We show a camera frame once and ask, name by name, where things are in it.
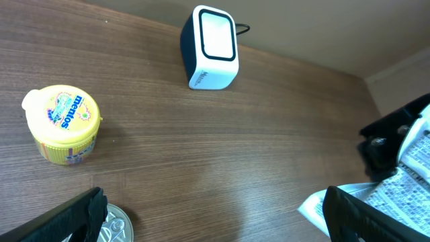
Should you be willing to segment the yellow mentos gum bottle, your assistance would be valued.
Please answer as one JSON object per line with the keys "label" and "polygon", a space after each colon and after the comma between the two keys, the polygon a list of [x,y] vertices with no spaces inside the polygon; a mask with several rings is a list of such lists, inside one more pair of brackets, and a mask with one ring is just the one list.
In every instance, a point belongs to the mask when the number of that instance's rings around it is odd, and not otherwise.
{"label": "yellow mentos gum bottle", "polygon": [[29,91],[21,106],[45,160],[74,165],[91,154],[102,117],[87,92],[70,85],[51,85]]}

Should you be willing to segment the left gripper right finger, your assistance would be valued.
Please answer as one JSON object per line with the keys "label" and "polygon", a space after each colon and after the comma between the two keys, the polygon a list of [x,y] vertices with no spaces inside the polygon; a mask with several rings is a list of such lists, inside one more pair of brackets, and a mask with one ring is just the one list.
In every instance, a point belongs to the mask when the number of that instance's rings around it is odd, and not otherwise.
{"label": "left gripper right finger", "polygon": [[428,236],[335,186],[328,187],[322,211],[331,241],[429,242]]}

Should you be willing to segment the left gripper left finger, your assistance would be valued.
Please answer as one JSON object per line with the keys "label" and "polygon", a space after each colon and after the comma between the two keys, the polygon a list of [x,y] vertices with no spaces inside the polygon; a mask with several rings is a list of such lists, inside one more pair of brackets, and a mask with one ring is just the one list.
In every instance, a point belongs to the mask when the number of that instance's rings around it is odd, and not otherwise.
{"label": "left gripper left finger", "polygon": [[2,241],[96,241],[108,215],[108,199],[91,188],[1,235]]}

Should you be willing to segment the round tin can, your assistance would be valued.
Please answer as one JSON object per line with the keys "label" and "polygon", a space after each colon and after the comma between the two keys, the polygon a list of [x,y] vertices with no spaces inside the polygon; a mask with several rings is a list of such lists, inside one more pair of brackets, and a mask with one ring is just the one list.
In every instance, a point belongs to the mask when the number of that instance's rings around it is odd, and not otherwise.
{"label": "round tin can", "polygon": [[133,242],[134,230],[128,215],[118,206],[107,205],[107,216],[97,242]]}

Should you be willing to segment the black red snack packet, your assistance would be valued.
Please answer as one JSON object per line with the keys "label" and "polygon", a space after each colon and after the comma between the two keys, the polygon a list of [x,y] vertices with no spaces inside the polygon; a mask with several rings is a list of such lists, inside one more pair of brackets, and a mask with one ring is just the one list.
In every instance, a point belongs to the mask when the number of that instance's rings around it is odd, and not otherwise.
{"label": "black red snack packet", "polygon": [[[420,115],[401,144],[393,176],[335,187],[429,237],[429,105]],[[298,212],[329,236],[323,215],[326,192],[310,195]]]}

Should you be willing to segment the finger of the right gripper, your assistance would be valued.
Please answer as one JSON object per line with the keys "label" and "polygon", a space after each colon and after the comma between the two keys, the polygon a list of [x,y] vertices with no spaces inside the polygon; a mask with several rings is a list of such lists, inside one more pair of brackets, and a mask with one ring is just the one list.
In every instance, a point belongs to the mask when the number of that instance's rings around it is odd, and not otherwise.
{"label": "finger of the right gripper", "polygon": [[428,105],[427,93],[359,131],[364,141],[358,144],[357,150],[371,181],[380,182],[394,175],[401,144],[413,122],[421,117],[420,112]]}

